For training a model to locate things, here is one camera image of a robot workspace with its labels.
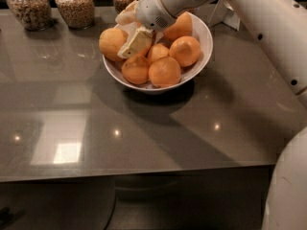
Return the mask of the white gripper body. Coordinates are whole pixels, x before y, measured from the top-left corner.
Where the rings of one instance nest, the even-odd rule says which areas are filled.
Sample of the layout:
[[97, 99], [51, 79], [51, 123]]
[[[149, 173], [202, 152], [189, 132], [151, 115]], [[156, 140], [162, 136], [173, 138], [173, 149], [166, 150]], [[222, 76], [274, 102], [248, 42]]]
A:
[[194, 9], [204, 0], [138, 0], [136, 18], [145, 27], [163, 32], [184, 12]]

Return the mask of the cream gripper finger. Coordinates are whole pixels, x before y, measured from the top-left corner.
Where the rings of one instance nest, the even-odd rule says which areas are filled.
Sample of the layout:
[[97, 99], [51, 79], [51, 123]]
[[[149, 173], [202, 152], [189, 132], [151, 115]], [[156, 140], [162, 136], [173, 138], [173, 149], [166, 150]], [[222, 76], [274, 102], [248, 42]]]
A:
[[152, 29], [148, 29], [145, 26], [118, 26], [118, 29], [124, 30], [128, 33], [126, 43], [118, 53], [120, 58], [131, 58], [134, 55], [139, 54], [138, 50], [141, 43], [151, 42], [153, 44], [154, 31]]
[[119, 25], [127, 25], [136, 22], [136, 7], [137, 1], [134, 0], [116, 16], [115, 22]]

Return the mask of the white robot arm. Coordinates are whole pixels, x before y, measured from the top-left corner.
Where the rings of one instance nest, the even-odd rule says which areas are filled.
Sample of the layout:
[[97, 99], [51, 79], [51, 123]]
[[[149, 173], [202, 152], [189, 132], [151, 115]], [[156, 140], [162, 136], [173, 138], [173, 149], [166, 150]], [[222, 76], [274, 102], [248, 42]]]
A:
[[[116, 17], [163, 31], [182, 12], [210, 0], [139, 0]], [[271, 60], [295, 97], [306, 103], [307, 10], [295, 0], [225, 0]], [[272, 175], [262, 230], [307, 229], [307, 128], [283, 149]]]

